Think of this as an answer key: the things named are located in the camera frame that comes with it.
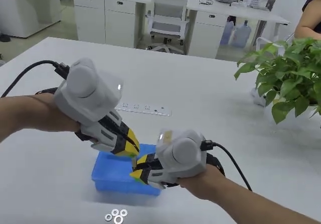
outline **floor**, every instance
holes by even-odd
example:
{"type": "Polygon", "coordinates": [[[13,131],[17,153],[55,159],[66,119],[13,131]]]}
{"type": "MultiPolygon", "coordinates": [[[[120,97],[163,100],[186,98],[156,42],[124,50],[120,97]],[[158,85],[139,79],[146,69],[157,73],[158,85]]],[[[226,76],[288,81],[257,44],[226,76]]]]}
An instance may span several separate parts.
{"type": "MultiPolygon", "coordinates": [[[[47,37],[78,40],[73,0],[61,0],[61,13],[62,20],[60,22],[28,37],[27,39],[11,38],[11,42],[0,42],[0,53],[2,53],[3,61],[10,61],[47,37]]],[[[155,38],[152,39],[149,34],[145,34],[143,40],[139,43],[138,48],[147,49],[150,43],[161,43],[162,41],[162,37],[155,36],[155,38]]],[[[182,49],[179,40],[172,39],[171,45],[182,49]]],[[[246,51],[246,49],[238,50],[229,46],[221,46],[217,58],[221,60],[238,61],[242,56],[244,56],[246,51]]]]}

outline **white drawer cabinet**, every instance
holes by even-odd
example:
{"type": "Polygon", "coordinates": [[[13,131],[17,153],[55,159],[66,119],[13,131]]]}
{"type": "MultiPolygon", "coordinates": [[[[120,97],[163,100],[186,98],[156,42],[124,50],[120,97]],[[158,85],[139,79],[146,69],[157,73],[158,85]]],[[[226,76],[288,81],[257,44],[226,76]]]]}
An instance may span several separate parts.
{"type": "Polygon", "coordinates": [[[106,0],[106,44],[136,48],[142,37],[143,4],[106,0]]]}
{"type": "Polygon", "coordinates": [[[74,5],[79,7],[90,7],[104,9],[104,0],[74,0],[74,5]]]}
{"type": "Polygon", "coordinates": [[[197,12],[197,15],[196,15],[197,23],[224,27],[226,25],[226,21],[227,21],[226,15],[220,15],[220,14],[214,14],[214,13],[208,13],[208,12],[197,12]]]}
{"type": "Polygon", "coordinates": [[[134,31],[134,14],[106,11],[106,44],[135,48],[134,31]]]}
{"type": "Polygon", "coordinates": [[[114,12],[135,14],[136,2],[123,0],[105,0],[105,9],[114,12]]]}
{"type": "Polygon", "coordinates": [[[195,23],[188,55],[215,58],[224,27],[195,23]]]}
{"type": "Polygon", "coordinates": [[[187,55],[215,58],[223,36],[226,16],[211,13],[190,11],[189,33],[185,40],[187,55]]]}
{"type": "Polygon", "coordinates": [[[78,40],[105,44],[105,10],[75,6],[78,40]]]}

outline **white wall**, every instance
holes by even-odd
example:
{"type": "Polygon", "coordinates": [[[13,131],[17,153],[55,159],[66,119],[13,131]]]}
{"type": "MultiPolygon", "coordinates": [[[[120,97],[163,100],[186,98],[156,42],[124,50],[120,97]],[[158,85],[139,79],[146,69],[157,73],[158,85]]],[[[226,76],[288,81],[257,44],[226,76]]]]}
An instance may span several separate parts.
{"type": "MultiPolygon", "coordinates": [[[[291,23],[288,26],[281,26],[279,31],[279,39],[286,39],[289,35],[291,35],[296,25],[298,24],[301,15],[302,15],[302,7],[306,0],[276,0],[272,12],[282,16],[287,19],[291,23]]],[[[274,24],[268,23],[263,32],[263,37],[270,38],[272,28],[274,24]]]]}

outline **plastic bottle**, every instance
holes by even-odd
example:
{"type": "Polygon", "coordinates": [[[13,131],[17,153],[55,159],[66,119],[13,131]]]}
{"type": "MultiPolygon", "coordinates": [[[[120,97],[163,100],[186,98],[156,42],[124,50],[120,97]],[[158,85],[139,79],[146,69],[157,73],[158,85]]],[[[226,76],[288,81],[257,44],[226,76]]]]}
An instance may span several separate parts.
{"type": "Polygon", "coordinates": [[[234,23],[228,20],[224,28],[223,36],[220,43],[221,45],[229,44],[233,28],[234,28],[234,23]]]}
{"type": "Polygon", "coordinates": [[[244,48],[247,40],[250,37],[252,29],[247,25],[248,21],[244,22],[244,25],[238,25],[234,32],[231,45],[234,47],[244,48]]]}

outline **potted plant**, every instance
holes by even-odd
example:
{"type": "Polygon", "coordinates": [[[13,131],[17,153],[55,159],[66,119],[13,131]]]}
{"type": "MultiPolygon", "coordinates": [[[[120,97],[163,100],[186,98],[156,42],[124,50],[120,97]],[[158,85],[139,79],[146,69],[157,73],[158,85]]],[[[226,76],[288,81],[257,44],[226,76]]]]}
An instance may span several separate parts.
{"type": "Polygon", "coordinates": [[[234,74],[257,71],[256,89],[265,96],[266,106],[273,104],[272,115],[278,124],[294,109],[295,117],[309,106],[321,115],[321,41],[312,38],[269,43],[260,51],[241,59],[234,74]],[[278,46],[285,49],[278,55],[278,46]]]}

